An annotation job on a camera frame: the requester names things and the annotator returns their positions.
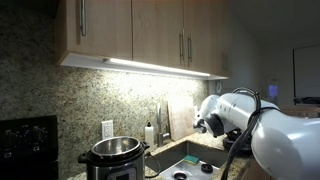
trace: faucet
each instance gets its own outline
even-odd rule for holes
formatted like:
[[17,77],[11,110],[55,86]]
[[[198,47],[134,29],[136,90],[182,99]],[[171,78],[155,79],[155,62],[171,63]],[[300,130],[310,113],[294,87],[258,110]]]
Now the faucet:
[[161,133],[161,107],[159,103],[157,105],[157,123],[158,123],[158,129],[159,129],[159,133],[157,133],[157,143],[158,143],[158,147],[162,147],[163,141],[167,138],[170,138],[170,133]]

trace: wall outlet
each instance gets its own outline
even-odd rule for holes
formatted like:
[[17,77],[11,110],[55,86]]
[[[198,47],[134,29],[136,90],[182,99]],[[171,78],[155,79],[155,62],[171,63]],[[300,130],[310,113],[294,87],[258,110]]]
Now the wall outlet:
[[113,120],[102,121],[102,139],[113,137]]

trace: cutting board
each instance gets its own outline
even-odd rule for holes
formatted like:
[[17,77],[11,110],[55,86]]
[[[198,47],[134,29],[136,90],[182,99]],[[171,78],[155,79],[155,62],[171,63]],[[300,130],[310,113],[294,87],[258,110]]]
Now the cutting board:
[[173,141],[195,133],[193,98],[190,96],[168,99],[170,134]]

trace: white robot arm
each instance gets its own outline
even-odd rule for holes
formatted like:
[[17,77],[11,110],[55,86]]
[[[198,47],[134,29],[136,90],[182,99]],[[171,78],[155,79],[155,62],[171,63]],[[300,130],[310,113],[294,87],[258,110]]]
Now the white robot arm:
[[[235,128],[248,128],[255,112],[255,100],[244,94],[228,93],[206,98],[196,115],[194,129],[220,136]],[[287,116],[274,109],[260,114],[251,131],[251,148],[260,166],[276,179],[315,180],[320,178],[320,118]]]

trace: oven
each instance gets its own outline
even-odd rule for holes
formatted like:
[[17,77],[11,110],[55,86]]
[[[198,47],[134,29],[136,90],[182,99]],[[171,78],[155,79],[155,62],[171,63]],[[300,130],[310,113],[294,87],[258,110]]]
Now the oven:
[[0,121],[0,179],[58,179],[56,116]]

